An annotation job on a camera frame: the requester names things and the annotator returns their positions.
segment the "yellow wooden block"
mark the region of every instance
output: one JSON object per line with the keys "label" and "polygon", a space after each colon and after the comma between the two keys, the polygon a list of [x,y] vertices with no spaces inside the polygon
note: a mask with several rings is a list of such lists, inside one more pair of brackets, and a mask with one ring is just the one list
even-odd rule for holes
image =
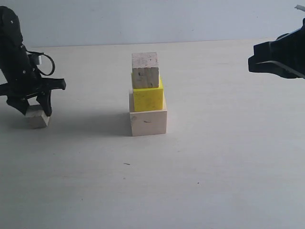
{"label": "yellow wooden block", "polygon": [[134,111],[154,111],[163,109],[164,88],[161,78],[159,87],[133,89]]}

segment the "white table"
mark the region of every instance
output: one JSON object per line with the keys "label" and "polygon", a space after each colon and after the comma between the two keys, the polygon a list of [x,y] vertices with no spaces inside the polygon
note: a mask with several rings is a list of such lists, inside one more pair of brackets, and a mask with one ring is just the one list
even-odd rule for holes
{"label": "white table", "polygon": [[[263,41],[38,49],[67,89],[40,130],[0,98],[0,228],[303,228],[305,81],[249,73]],[[166,135],[128,136],[132,52],[158,52]]]}

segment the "white wall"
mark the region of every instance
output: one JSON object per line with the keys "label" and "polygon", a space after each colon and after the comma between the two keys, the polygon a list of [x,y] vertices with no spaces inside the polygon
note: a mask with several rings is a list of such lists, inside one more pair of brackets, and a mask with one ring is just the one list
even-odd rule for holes
{"label": "white wall", "polygon": [[65,46],[276,37],[299,28],[301,0],[0,0],[25,44]]}

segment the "large wooden block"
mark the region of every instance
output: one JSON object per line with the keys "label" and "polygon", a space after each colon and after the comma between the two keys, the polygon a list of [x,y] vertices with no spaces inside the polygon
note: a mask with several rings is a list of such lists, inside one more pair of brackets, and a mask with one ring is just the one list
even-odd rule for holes
{"label": "large wooden block", "polygon": [[159,87],[159,64],[156,52],[132,54],[132,87]]}
{"label": "large wooden block", "polygon": [[45,114],[40,105],[29,106],[25,117],[29,126],[33,129],[47,127],[50,120],[50,117]]}
{"label": "large wooden block", "polygon": [[135,112],[133,95],[129,94],[129,112],[133,136],[159,135],[166,133],[167,107],[163,98],[163,108],[157,111]]}
{"label": "large wooden block", "polygon": [[134,111],[162,110],[164,88],[161,78],[159,87],[133,90]]}

